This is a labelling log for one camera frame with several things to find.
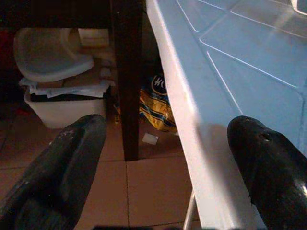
printed logo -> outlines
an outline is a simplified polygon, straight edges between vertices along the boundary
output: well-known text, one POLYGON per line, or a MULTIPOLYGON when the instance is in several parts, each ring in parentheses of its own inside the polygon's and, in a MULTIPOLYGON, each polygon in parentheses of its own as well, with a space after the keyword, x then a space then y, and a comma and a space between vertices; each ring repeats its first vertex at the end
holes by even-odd
POLYGON ((155 75, 152 80, 152 89, 160 95, 167 95, 163 74, 155 75))

dark wooden furniture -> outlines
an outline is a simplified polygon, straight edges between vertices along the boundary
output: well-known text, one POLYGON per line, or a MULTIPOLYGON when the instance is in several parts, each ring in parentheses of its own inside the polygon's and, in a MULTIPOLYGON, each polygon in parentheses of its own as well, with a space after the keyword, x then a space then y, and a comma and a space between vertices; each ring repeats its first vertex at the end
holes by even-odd
POLYGON ((0 27, 112 30, 125 160, 138 159, 142 0, 2 0, 0 27))

light blue plastic table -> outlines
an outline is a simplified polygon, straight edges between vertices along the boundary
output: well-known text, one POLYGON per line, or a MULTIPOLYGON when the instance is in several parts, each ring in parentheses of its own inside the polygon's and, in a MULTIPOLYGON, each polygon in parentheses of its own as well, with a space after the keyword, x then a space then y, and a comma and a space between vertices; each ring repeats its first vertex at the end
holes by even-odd
POLYGON ((147 0, 203 228, 261 226, 228 147, 247 115, 307 156, 307 16, 288 0, 147 0))

white paper scrap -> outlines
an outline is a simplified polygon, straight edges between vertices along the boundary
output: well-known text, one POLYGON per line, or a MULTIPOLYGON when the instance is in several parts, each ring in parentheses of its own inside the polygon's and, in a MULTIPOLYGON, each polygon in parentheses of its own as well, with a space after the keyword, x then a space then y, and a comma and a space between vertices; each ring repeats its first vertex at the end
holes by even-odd
POLYGON ((75 94, 103 98, 104 93, 110 86, 114 86, 115 83, 112 80, 101 80, 99 85, 38 89, 36 87, 37 82, 22 78, 19 85, 29 86, 31 94, 35 93, 35 95, 46 95, 47 98, 56 97, 62 94, 75 94))
POLYGON ((159 137, 151 135, 149 133, 145 133, 144 137, 143 137, 143 142, 151 144, 151 145, 155 145, 158 141, 159 137))

white plastic bin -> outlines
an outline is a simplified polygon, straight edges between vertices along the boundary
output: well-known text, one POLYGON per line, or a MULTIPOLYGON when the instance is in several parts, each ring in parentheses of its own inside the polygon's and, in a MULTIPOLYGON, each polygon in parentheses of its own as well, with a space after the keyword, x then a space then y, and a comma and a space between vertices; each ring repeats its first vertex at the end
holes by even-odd
POLYGON ((64 128, 80 117, 90 114, 99 114, 106 117, 106 99, 32 102, 29 90, 27 90, 24 101, 36 112, 48 128, 64 128))

